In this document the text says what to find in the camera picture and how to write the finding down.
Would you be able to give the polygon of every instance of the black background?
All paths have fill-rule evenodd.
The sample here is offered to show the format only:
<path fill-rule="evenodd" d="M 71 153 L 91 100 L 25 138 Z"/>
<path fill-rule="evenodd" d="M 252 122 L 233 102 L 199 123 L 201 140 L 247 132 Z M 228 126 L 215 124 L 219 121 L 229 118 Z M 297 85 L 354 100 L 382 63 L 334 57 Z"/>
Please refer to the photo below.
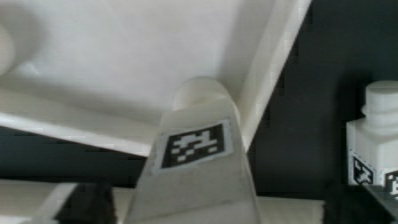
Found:
<path fill-rule="evenodd" d="M 398 1 L 315 0 L 256 133 L 259 195 L 323 199 L 343 183 L 345 122 L 363 89 L 398 79 Z M 0 178 L 135 187 L 144 158 L 0 129 Z"/>

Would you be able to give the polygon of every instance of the white object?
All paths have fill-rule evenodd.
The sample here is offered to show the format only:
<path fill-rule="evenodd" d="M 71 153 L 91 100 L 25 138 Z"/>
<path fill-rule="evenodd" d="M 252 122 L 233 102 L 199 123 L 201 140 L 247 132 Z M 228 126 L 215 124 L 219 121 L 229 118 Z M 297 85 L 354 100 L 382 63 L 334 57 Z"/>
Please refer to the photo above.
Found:
<path fill-rule="evenodd" d="M 57 216 L 57 212 L 64 207 L 64 203 L 76 186 L 76 183 L 59 184 L 39 207 L 34 218 L 23 224 L 59 224 L 57 220 L 53 220 L 53 217 Z"/>
<path fill-rule="evenodd" d="M 220 80 L 249 148 L 309 0 L 0 0 L 0 125 L 149 155 L 187 80 Z"/>
<path fill-rule="evenodd" d="M 215 80 L 187 85 L 203 83 L 162 118 L 126 224 L 261 223 L 235 103 Z"/>
<path fill-rule="evenodd" d="M 30 221 L 32 217 L 48 211 L 39 211 L 46 207 L 46 202 L 59 184 L 0 180 L 0 223 L 21 224 Z M 116 203 L 116 216 L 119 218 L 117 224 L 126 216 L 128 204 L 133 197 L 133 189 L 114 188 L 114 203 Z"/>
<path fill-rule="evenodd" d="M 386 186 L 398 198 L 398 81 L 368 85 L 363 112 L 347 124 L 348 183 Z"/>
<path fill-rule="evenodd" d="M 14 43 L 9 32 L 0 26 L 0 76 L 9 71 L 14 63 Z"/>

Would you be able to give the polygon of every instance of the curved white edge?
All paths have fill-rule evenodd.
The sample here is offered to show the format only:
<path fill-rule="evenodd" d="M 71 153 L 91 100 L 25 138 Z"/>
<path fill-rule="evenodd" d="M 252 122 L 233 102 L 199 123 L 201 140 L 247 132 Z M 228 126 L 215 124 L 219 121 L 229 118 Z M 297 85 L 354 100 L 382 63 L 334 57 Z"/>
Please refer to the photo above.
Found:
<path fill-rule="evenodd" d="M 156 126 L 0 89 L 0 125 L 148 156 Z"/>
<path fill-rule="evenodd" d="M 244 146 L 249 150 L 263 111 L 300 30 L 311 0 L 277 0 L 258 53 L 242 87 L 238 109 Z"/>

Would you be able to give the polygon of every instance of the white plastic tray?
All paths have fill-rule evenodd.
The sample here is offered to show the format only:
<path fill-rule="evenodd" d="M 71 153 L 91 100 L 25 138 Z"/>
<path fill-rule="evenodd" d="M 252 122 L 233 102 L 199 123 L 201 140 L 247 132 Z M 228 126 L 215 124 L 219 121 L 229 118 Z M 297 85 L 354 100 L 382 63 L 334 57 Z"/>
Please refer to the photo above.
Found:
<path fill-rule="evenodd" d="M 249 147 L 309 0 L 0 0 L 0 125 L 146 156 L 185 81 L 222 82 Z"/>

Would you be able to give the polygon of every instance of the translucent plastic object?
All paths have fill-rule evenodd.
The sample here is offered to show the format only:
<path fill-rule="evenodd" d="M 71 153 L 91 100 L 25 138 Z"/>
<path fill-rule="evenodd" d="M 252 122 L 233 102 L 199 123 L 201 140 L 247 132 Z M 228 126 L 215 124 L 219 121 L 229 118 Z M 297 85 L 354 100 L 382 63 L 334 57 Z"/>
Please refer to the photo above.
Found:
<path fill-rule="evenodd" d="M 347 124 L 348 183 L 382 185 L 398 197 L 398 81 L 368 85 L 363 113 Z"/>
<path fill-rule="evenodd" d="M 183 109 L 162 118 L 124 223 L 259 224 L 235 103 L 213 79 L 187 85 L 174 99 Z"/>

